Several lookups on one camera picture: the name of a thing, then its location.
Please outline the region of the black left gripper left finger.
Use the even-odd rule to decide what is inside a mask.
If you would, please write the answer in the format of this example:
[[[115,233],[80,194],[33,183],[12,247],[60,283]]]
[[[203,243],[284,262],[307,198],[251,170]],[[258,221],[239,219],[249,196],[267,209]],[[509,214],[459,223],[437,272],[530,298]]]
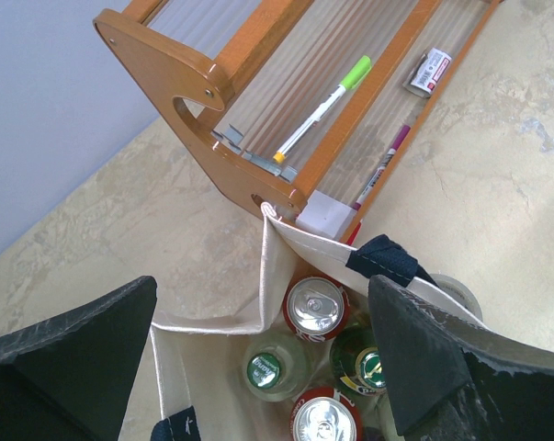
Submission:
[[[0,336],[0,440],[116,440],[157,301],[153,277]]]

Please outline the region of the beige canvas tote bag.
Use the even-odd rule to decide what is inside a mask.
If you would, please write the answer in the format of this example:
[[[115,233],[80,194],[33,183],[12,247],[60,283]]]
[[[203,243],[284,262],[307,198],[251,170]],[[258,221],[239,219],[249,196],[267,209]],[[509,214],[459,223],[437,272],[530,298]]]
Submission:
[[[154,314],[150,328],[162,421],[153,429],[163,440],[289,440],[293,403],[320,387],[354,410],[366,425],[390,424],[390,407],[334,385],[327,365],[330,346],[302,342],[285,328],[282,303],[303,264],[340,282],[361,313],[367,313],[367,279],[346,267],[353,247],[283,222],[264,202],[259,290],[236,315],[205,320]],[[245,384],[245,359],[254,343],[271,337],[288,355],[299,349],[312,366],[302,371],[293,396],[263,401]]]

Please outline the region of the red cola can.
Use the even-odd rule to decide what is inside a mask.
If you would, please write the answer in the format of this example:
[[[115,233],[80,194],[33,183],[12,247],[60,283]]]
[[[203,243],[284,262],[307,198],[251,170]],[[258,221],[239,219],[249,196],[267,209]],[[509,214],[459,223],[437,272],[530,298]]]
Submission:
[[[357,441],[363,425],[356,404],[334,387],[306,390],[296,400],[289,417],[296,441]]]
[[[286,324],[298,338],[323,343],[346,327],[349,298],[343,285],[330,277],[304,277],[289,287],[282,311]]]

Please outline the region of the clear glass bottle green cap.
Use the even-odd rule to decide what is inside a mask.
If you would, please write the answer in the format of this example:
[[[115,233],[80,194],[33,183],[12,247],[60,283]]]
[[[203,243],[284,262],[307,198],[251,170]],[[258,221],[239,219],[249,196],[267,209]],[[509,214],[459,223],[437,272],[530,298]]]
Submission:
[[[312,355],[301,340],[269,331],[251,338],[243,357],[243,382],[256,398],[280,402],[298,396],[313,369]]]

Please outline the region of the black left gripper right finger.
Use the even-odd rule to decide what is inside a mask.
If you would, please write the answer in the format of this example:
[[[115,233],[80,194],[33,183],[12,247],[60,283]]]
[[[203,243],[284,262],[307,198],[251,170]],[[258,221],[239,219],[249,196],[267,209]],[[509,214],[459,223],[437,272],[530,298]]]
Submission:
[[[466,322],[384,276],[368,284],[397,433],[554,440],[554,353]]]

